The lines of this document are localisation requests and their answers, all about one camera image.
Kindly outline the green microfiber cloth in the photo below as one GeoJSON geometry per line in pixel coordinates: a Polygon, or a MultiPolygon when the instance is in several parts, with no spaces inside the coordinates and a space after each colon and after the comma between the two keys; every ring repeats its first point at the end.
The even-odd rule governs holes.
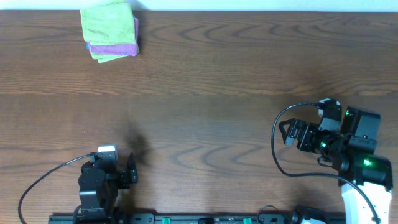
{"type": "Polygon", "coordinates": [[[110,4],[80,10],[83,38],[101,44],[135,44],[135,22],[130,4],[110,4]]]}

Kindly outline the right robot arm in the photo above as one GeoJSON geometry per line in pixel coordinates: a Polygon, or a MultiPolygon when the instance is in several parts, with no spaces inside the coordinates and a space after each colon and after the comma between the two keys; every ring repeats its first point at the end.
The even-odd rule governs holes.
{"type": "Polygon", "coordinates": [[[392,166],[375,155],[378,114],[342,119],[322,118],[320,124],[299,119],[276,121],[284,144],[318,154],[337,171],[347,223],[388,223],[392,198],[392,166]]]}

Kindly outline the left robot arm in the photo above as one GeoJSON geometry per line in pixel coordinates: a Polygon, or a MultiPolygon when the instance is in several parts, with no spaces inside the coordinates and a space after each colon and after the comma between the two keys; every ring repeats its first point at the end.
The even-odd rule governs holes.
{"type": "Polygon", "coordinates": [[[128,189],[137,181],[134,154],[129,155],[126,168],[119,170],[116,152],[91,153],[78,179],[83,220],[110,220],[118,191],[128,189]]]}

